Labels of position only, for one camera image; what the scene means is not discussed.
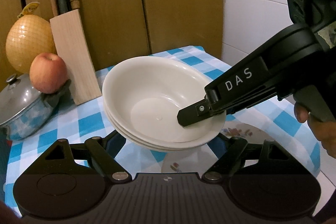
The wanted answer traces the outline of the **right hand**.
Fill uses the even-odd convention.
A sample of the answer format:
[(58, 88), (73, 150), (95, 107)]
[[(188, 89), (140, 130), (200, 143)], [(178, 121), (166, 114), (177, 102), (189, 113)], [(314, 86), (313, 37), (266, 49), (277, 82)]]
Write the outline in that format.
[(318, 121), (315, 116), (313, 116), (305, 107), (299, 103), (295, 103), (294, 105), (294, 114), (299, 123), (307, 122), (312, 133), (316, 139), (321, 142), (322, 147), (326, 150), (327, 154), (335, 158), (335, 122)]

